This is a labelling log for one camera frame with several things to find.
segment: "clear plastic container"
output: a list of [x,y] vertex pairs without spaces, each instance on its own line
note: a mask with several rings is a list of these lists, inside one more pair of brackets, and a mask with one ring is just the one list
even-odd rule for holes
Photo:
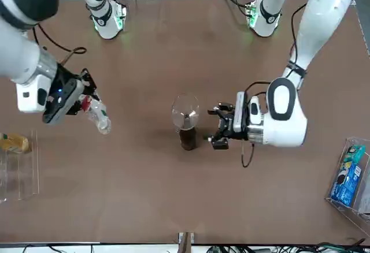
[[37,131],[24,135],[30,152],[15,154],[0,150],[0,203],[23,200],[40,193]]
[[[336,182],[341,164],[343,163],[347,150],[352,145],[364,145],[366,147],[366,151],[357,164],[361,168],[361,174],[351,205],[346,206],[343,203],[332,199],[331,191],[334,183]],[[370,237],[370,211],[364,211],[364,200],[367,200],[367,198],[369,198],[370,200],[370,155],[368,152],[370,152],[370,140],[361,139],[359,137],[350,137],[346,139],[341,158],[339,159],[332,181],[330,182],[331,185],[325,199],[353,224],[359,227],[367,236]]]

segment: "clear plastic bottle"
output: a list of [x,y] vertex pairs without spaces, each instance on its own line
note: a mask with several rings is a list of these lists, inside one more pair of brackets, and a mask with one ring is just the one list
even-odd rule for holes
[[83,109],[89,120],[95,123],[100,133],[107,135],[112,129],[112,124],[106,114],[106,106],[90,96],[83,99]]

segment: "robotic arm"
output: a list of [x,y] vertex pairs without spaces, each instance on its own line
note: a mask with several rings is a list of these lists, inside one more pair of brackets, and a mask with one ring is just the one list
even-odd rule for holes
[[248,99],[244,91],[238,93],[235,105],[220,103],[209,110],[209,114],[220,117],[219,130],[209,138],[214,149],[227,149],[228,139],[278,147],[303,144],[307,118],[301,109],[298,90],[309,64],[332,36],[351,1],[308,0],[297,35],[297,59],[294,50],[282,77],[268,86],[268,111],[262,113],[258,97]]
[[104,39],[113,39],[123,30],[126,7],[114,0],[85,0],[95,29]]
[[80,75],[71,73],[27,39],[26,30],[57,10],[58,0],[0,0],[0,76],[16,83],[19,110],[43,111],[47,124],[56,124],[65,114],[77,114],[83,109],[82,96],[101,102],[86,69]]

